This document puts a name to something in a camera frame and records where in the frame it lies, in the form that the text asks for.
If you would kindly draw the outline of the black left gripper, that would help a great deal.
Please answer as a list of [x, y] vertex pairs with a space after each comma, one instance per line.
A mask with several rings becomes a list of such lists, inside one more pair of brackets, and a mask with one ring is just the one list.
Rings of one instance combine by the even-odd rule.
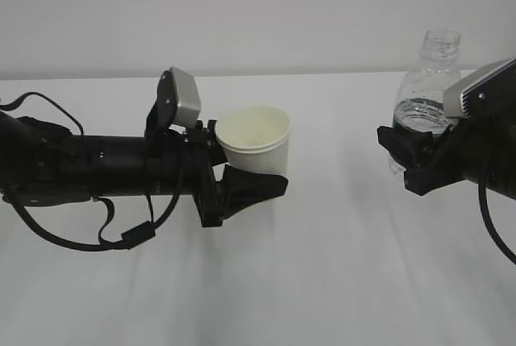
[[217, 182], [214, 167], [227, 158], [215, 132], [217, 121], [198, 120], [181, 135], [178, 194], [193, 198], [202, 227], [221, 227], [223, 218], [285, 195], [289, 180], [277, 174], [251, 173], [226, 165]]

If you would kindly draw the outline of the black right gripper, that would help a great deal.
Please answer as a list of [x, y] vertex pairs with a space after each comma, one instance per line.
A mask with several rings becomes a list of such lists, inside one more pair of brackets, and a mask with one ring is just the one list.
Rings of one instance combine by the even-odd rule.
[[404, 127], [377, 128], [378, 143], [406, 169], [405, 188], [417, 195], [461, 181], [477, 183], [484, 157], [481, 137], [479, 124], [465, 119], [457, 119], [441, 135]]

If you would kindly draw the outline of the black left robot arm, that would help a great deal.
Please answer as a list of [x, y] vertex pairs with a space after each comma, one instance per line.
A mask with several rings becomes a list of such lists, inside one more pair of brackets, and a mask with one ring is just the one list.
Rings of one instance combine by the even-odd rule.
[[289, 184], [281, 175], [231, 167], [213, 122], [167, 130], [150, 144], [143, 137], [74, 135], [7, 114], [1, 115], [1, 183], [23, 206], [35, 207], [94, 196], [190, 195], [203, 227], [220, 227], [250, 206], [281, 197]]

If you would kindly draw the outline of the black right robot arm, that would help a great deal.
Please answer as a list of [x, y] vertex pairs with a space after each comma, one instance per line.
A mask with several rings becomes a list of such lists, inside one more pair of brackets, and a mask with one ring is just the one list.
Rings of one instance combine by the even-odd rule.
[[397, 123], [377, 128], [380, 146], [405, 171], [404, 186], [423, 196], [460, 181], [478, 183], [515, 198], [515, 112], [486, 119], [461, 119], [440, 135], [411, 131]]

